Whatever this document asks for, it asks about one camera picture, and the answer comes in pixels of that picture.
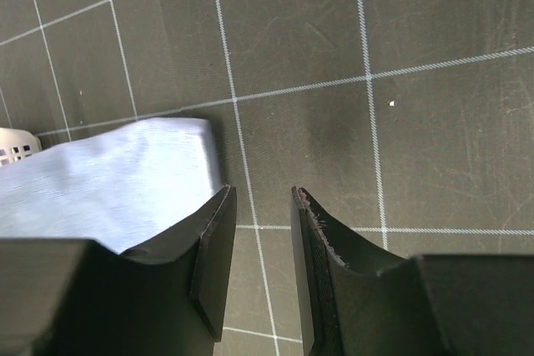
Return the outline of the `white plastic mesh basket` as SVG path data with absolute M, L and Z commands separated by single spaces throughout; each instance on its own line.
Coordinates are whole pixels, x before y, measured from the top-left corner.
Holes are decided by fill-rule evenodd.
M 41 141 L 30 132 L 13 128 L 0 128 L 1 167 L 21 161 L 41 151 Z

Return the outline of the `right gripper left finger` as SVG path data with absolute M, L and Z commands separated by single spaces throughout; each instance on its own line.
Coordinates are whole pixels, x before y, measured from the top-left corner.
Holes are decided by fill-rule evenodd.
M 115 253 L 89 239 L 1 242 L 4 355 L 211 355 L 223 334 L 237 193 Z

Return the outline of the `light blue towel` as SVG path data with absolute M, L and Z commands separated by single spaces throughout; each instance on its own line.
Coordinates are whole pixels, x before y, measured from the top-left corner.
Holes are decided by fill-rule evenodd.
M 121 253 L 221 187 L 209 121 L 144 119 L 1 167 L 1 235 L 93 238 Z

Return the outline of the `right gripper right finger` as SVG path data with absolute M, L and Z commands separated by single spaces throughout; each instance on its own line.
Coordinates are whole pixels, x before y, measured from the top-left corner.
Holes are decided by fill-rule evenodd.
M 530 355 L 530 255 L 401 258 L 291 190 L 307 355 Z

